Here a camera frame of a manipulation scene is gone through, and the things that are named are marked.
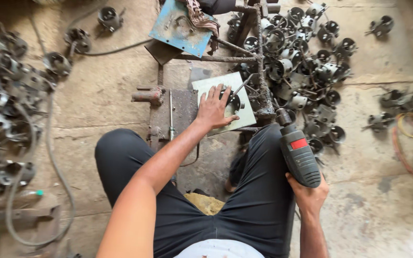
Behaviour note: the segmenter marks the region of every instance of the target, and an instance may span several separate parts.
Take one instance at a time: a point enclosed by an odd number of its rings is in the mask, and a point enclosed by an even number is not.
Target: metal plate
[[[232,86],[232,90],[235,91],[240,87],[240,85],[243,83],[240,72],[236,73],[230,73],[227,75],[219,76],[219,77],[214,77],[210,79],[205,79],[201,81],[196,81],[192,82],[192,86],[194,87],[194,90],[198,90],[198,104],[200,103],[200,97],[204,92],[207,92],[210,90],[211,86],[213,85],[219,85],[219,84],[224,84],[225,86]],[[244,126],[249,126],[252,124],[256,123],[256,118],[254,117],[253,109],[251,108],[250,101],[248,99],[248,95],[246,94],[246,91],[243,89],[237,93],[238,97],[240,97],[240,100],[245,103],[245,108],[240,109],[237,113],[237,115],[240,117],[240,120],[235,120],[233,121],[230,125],[223,126],[218,129],[211,130],[208,133],[208,136],[210,135],[215,135],[227,131],[231,131],[234,129],[238,129]],[[229,107],[230,104],[226,107],[226,112],[225,115],[228,117],[230,115],[233,115],[233,113],[230,113]]]
[[[197,91],[172,89],[173,126],[174,136],[178,136],[187,129],[197,116]],[[167,90],[165,101],[160,107],[151,106],[150,126],[158,126],[161,129],[160,139],[170,139],[170,95]]]
[[[187,8],[183,3],[166,0],[149,36],[200,58],[213,32],[206,28],[196,28],[191,32],[188,17]]]

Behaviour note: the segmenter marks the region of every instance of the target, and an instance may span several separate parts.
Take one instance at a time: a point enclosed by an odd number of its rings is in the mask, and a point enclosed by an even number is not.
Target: leg
[[[98,141],[95,159],[103,188],[112,206],[135,172],[154,152],[129,129],[106,133]],[[172,258],[189,245],[204,240],[212,218],[204,215],[168,183],[157,195],[154,257]]]
[[[263,128],[250,140],[234,194],[216,215],[218,238],[233,239],[268,257],[288,257],[294,218],[294,193],[286,180],[288,167],[279,146],[280,126]]]

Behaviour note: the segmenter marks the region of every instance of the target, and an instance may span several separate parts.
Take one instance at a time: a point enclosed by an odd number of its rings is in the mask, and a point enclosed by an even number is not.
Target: pile of metal parts
[[[387,112],[381,112],[378,115],[370,115],[368,125],[363,129],[372,129],[374,132],[391,129],[396,125],[396,115],[399,113],[413,112],[413,92],[387,90],[380,97],[380,105]]]
[[[39,139],[42,133],[37,123],[46,113],[40,107],[54,89],[55,75],[69,73],[68,60],[56,52],[44,59],[47,72],[20,62],[26,50],[26,42],[17,33],[0,33],[0,192],[15,184],[22,168],[25,172],[19,186],[26,186],[34,177],[35,165],[23,160],[35,144],[32,139]]]
[[[332,88],[351,74],[348,61],[358,49],[351,38],[337,40],[340,32],[337,22],[321,22],[327,8],[325,3],[313,3],[307,10],[293,7],[285,14],[268,15],[260,20],[263,69],[273,107],[287,109],[294,118],[298,112],[302,113],[303,131],[316,156],[323,153],[325,146],[336,149],[346,138],[345,131],[336,125],[336,105],[341,96]],[[242,16],[234,15],[228,22],[231,41],[243,22],[239,21]],[[318,38],[328,49],[311,53],[308,42],[312,38]],[[257,53],[259,41],[258,37],[247,37],[243,49]],[[240,71],[245,79],[259,69],[253,64],[240,63],[235,71]],[[256,83],[251,82],[246,90],[251,105],[258,109],[261,103],[255,97],[259,91]]]

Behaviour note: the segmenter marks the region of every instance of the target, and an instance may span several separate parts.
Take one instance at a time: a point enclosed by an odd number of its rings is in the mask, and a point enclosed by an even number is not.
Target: left hand
[[[224,84],[220,84],[211,87],[207,99],[205,98],[207,95],[206,92],[200,97],[199,111],[196,120],[201,124],[208,126],[210,130],[226,126],[230,122],[240,119],[238,115],[232,115],[228,118],[224,117],[224,110],[226,109],[226,103],[230,95],[231,87],[227,87],[220,100],[219,95],[221,94],[223,86]]]

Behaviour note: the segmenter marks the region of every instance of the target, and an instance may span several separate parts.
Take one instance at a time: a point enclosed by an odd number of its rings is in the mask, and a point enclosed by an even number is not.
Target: concrete floor
[[[413,257],[413,179],[394,154],[389,132],[374,134],[361,131],[370,114],[380,112],[380,86],[413,90],[413,0],[325,0],[330,6],[330,19],[340,24],[340,38],[351,37],[360,49],[351,58],[354,72],[338,90],[342,103],[338,106],[338,125],[347,132],[346,142],[339,148],[341,156],[327,150],[322,157],[323,172],[330,184],[330,194],[321,214],[321,223],[330,254],[337,257]],[[298,0],[280,0],[282,13],[292,6],[309,4]],[[94,1],[67,1],[34,10],[35,20],[52,51],[64,51],[62,34],[76,17],[96,6]],[[124,27],[112,36],[94,41],[93,51],[117,48],[147,38],[157,18],[158,2],[110,0],[118,11],[127,8]],[[382,15],[395,19],[388,40],[364,36],[371,20]],[[27,18],[27,10],[19,3],[1,3],[0,20],[8,30],[21,33],[29,44],[24,61],[43,68],[42,52]],[[226,22],[231,14],[218,15],[221,37],[225,38]],[[80,27],[96,32],[92,15]],[[312,40],[312,50],[320,46]],[[217,55],[227,55],[221,48]],[[230,64],[173,60],[165,66],[165,86],[186,88],[191,67],[213,70],[212,76],[227,73]],[[74,187],[77,213],[65,238],[83,257],[94,257],[111,208],[96,172],[94,147],[106,132],[129,128],[146,134],[149,104],[130,102],[137,85],[155,85],[157,63],[140,46],[119,54],[75,58],[71,76],[60,83],[54,106],[54,145],[57,160]],[[402,139],[413,166],[413,140]],[[178,171],[179,190],[201,188],[220,200],[227,195],[223,183],[229,163],[238,147],[238,133],[227,132],[204,138],[197,163]],[[63,223],[68,217],[68,202],[50,165],[45,145],[38,152],[38,173],[31,188],[43,189],[43,202],[57,200],[65,204]],[[295,218],[292,258],[299,256],[300,222]],[[64,254],[65,239],[59,253]],[[0,257],[12,257],[7,247],[15,243],[9,236],[1,240]]]

